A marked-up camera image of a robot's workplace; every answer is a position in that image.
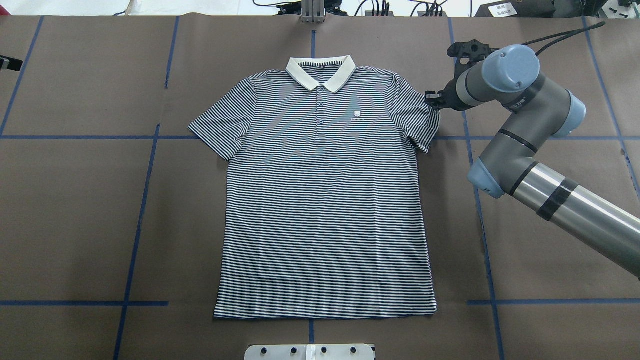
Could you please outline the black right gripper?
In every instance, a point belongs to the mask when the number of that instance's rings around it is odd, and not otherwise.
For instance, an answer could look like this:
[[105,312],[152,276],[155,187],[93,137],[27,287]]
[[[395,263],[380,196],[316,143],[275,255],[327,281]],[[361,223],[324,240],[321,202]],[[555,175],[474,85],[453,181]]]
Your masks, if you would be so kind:
[[438,111],[467,111],[482,105],[483,102],[474,98],[467,89],[467,76],[471,68],[486,60],[492,53],[489,44],[478,40],[453,43],[446,50],[446,54],[455,59],[454,77],[441,91],[425,91],[425,101],[432,101],[430,106]]

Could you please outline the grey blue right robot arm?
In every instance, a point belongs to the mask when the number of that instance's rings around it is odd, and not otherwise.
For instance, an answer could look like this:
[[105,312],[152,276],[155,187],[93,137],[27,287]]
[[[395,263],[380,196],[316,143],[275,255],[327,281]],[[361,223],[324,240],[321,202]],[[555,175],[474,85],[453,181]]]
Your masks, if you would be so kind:
[[464,112],[496,101],[510,113],[468,181],[492,198],[511,196],[638,277],[639,219],[535,158],[549,139],[583,123],[585,104],[549,79],[526,45],[494,49],[473,39],[453,43],[446,54],[455,60],[454,77],[441,91],[425,92],[428,105]]

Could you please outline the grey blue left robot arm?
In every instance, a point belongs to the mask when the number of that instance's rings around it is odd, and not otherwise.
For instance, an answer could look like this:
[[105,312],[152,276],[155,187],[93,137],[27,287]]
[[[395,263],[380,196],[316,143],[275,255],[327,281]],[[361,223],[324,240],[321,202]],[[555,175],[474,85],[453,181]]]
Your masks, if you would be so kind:
[[23,67],[24,61],[4,55],[0,56],[0,70],[8,70],[14,72],[20,72]]

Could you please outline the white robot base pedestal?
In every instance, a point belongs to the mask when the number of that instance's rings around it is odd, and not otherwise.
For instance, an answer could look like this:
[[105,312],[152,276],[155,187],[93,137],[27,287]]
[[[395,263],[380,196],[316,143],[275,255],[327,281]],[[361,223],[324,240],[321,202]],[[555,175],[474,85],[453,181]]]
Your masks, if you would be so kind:
[[375,360],[374,345],[364,343],[251,345],[245,360]]

